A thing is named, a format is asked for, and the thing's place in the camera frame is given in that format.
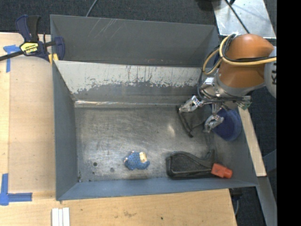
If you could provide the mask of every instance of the white bar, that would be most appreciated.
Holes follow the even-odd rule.
[[[60,226],[58,219],[58,208],[51,210],[51,226]]]
[[[58,210],[58,224],[59,226],[63,226],[63,210]]]
[[[63,226],[70,226],[69,208],[63,208]]]

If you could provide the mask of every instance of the blue plush toy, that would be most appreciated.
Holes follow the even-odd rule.
[[[146,153],[144,152],[134,152],[132,151],[131,154],[124,159],[124,164],[130,170],[134,169],[146,169],[150,161],[146,158]]]

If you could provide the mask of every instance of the orange object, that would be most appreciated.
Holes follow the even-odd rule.
[[[211,173],[220,178],[231,178],[233,172],[231,169],[226,168],[225,166],[223,166],[221,164],[214,163],[213,167],[211,169]]]

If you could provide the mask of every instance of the yellow cable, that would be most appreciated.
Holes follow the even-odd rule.
[[[213,71],[216,70],[216,68],[221,64],[222,60],[219,59],[219,61],[215,64],[215,66],[209,71],[209,72],[206,72],[205,69],[206,69],[206,65],[208,63],[208,61],[212,58],[213,55],[215,55],[217,52],[219,51],[219,49],[216,49],[215,51],[213,51],[209,56],[208,58],[205,60],[204,64],[203,64],[203,73],[205,75],[209,75],[211,74]]]
[[[230,35],[227,36],[226,38],[224,38],[223,41],[221,42],[221,45],[219,48],[219,54],[220,54],[220,57],[222,58],[222,60],[230,65],[260,65],[260,64],[269,63],[269,62],[273,62],[273,61],[277,60],[277,57],[274,57],[274,58],[268,58],[268,59],[263,59],[263,60],[259,60],[259,61],[251,61],[251,62],[230,61],[230,60],[226,59],[225,57],[223,57],[223,54],[222,54],[222,47],[223,47],[224,43],[228,40],[229,37],[230,37]]]

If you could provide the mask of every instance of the black object with orange tip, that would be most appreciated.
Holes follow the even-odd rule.
[[[183,178],[231,178],[232,170],[215,162],[215,152],[201,159],[188,152],[176,151],[166,158],[166,171],[169,177]]]

